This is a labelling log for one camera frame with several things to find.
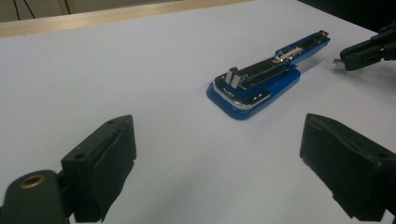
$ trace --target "stapler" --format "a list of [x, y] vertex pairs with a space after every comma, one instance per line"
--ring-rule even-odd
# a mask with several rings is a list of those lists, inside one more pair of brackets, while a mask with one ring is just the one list
[[241, 70], [233, 67], [215, 78], [206, 95], [231, 118], [249, 119], [299, 80], [296, 64], [324, 48], [330, 41], [327, 35], [319, 31], [267, 60]]
[[378, 35], [340, 52], [347, 71], [355, 71], [374, 63], [396, 60], [396, 21], [382, 27]]

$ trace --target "white table surface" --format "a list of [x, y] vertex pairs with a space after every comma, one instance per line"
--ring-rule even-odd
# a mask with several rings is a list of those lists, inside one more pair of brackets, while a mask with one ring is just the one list
[[[231, 119], [206, 97], [229, 68], [319, 30], [329, 45], [252, 119]], [[105, 223], [360, 223], [299, 150], [315, 113], [395, 151], [396, 63], [350, 73], [332, 63], [372, 35], [297, 1], [257, 0], [1, 38], [0, 198], [21, 175], [61, 171], [103, 122], [132, 114], [137, 160]]]

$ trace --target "screw hole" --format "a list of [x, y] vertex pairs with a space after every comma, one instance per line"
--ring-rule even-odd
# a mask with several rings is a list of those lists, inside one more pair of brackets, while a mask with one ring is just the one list
[[41, 183], [43, 183], [45, 179], [46, 179], [46, 177], [44, 175], [29, 176], [29, 177], [25, 178], [24, 180], [22, 180], [22, 182], [20, 183], [20, 188], [21, 189], [34, 188], [34, 187], [40, 185]]
[[379, 157], [381, 157], [381, 158], [387, 158], [387, 157], [388, 157], [387, 154], [382, 153], [382, 152], [379, 152], [377, 155], [378, 155]]
[[81, 159], [83, 159], [85, 157], [85, 154], [77, 154], [76, 156], [75, 156], [75, 159], [76, 160], [81, 160]]

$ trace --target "blue stapler base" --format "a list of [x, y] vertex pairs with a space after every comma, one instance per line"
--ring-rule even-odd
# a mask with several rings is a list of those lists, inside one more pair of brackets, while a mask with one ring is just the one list
[[297, 83], [300, 79], [300, 75], [300, 71], [294, 68], [290, 69], [288, 73], [285, 73], [281, 76], [273, 77], [270, 81], [266, 83], [266, 86], [264, 87], [270, 92], [269, 98], [247, 110], [236, 108], [229, 102], [224, 100], [224, 98], [222, 98], [214, 90], [215, 87], [213, 82], [207, 88], [206, 95], [213, 103], [220, 107], [231, 118], [239, 120], [249, 119], [253, 115], [257, 114], [259, 111], [261, 111], [263, 108], [271, 104], [283, 92], [287, 91], [295, 83]]

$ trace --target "black plastic part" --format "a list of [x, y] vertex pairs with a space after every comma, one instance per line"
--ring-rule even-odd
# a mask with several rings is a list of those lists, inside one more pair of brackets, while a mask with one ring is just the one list
[[379, 30], [378, 35], [352, 47], [343, 49], [340, 58], [347, 71], [354, 71], [374, 63], [396, 60], [396, 21]]
[[300, 157], [350, 217], [380, 221], [396, 212], [396, 155], [344, 124], [319, 115], [305, 119]]
[[136, 159], [132, 116], [112, 119], [62, 159], [76, 222], [104, 219]]
[[1, 211], [2, 224], [69, 223], [53, 171], [37, 171], [12, 182]]

